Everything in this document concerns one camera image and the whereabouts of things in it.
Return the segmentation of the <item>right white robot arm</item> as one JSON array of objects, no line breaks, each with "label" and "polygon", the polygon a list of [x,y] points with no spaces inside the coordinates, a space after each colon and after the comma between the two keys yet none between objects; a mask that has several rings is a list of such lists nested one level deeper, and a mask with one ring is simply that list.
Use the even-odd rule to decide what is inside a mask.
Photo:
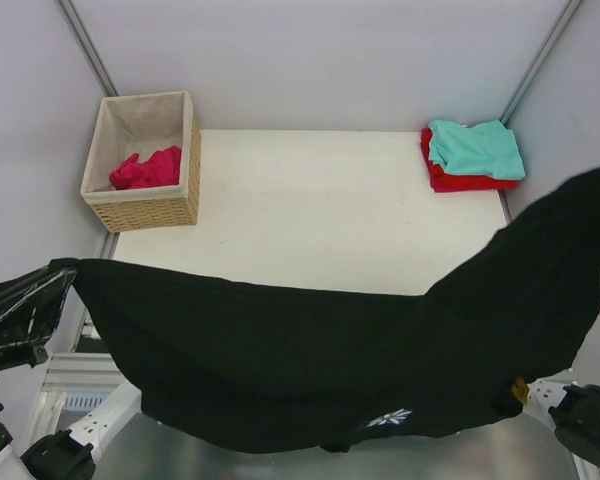
[{"label": "right white robot arm", "polygon": [[600,479],[600,386],[536,381],[524,413],[553,432],[574,457],[581,479]]}]

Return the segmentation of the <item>black t shirt with flower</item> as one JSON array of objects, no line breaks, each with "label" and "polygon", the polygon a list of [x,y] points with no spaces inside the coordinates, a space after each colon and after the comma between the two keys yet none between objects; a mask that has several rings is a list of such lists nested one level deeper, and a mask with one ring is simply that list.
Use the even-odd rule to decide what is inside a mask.
[{"label": "black t shirt with flower", "polygon": [[60,259],[144,414],[253,454],[442,437],[520,414],[600,313],[600,168],[529,205],[419,296]]}]

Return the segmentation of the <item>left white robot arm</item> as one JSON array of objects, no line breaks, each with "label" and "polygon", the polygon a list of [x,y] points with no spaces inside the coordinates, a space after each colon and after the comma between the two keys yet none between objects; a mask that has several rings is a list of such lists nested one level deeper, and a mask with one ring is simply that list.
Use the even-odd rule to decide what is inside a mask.
[{"label": "left white robot arm", "polygon": [[[45,345],[76,275],[73,268],[43,267],[0,284],[0,372],[49,359]],[[140,410],[140,390],[124,382],[93,412],[37,440],[22,455],[14,452],[13,438],[0,422],[0,479],[91,479],[106,448]]]}]

